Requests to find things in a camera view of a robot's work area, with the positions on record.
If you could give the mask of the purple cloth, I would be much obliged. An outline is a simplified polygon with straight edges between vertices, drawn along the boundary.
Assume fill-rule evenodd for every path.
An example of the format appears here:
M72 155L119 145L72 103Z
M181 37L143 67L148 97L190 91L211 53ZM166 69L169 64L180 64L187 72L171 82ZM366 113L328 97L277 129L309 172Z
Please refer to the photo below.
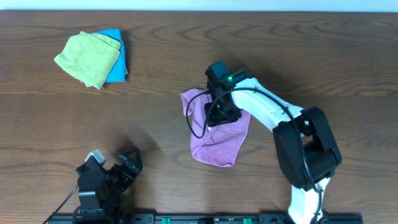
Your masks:
M237 122L207 128L205 135L199 138L206 118L204 105L211 102L211 96L194 88L183 92L181 99L183 113L192 122L191 127L194 131L190 140L192 157L213 166L233 166L248 134L251 114L242 110L242 117Z

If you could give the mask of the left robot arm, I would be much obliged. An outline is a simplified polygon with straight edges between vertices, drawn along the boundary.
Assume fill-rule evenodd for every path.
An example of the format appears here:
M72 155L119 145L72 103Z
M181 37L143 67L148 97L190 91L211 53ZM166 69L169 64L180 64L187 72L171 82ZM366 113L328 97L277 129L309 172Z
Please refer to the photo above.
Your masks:
M119 164L106 170L106 162L100 150L91 151L85 163L76 168L80 215L78 223L126 223L120 204L124 192L141 173L141 152L134 147L119 155Z

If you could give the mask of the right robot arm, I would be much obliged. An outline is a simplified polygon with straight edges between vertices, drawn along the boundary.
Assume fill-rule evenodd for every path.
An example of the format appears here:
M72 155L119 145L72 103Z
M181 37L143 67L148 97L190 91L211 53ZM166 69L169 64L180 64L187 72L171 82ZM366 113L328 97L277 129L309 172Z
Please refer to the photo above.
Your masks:
M205 76L213 100L205 110L206 125L236 122L242 110L259 120L272 132L280 169L292 186L288 220L319 223L326 186L342 161L324 112L284 101L244 70L207 68Z

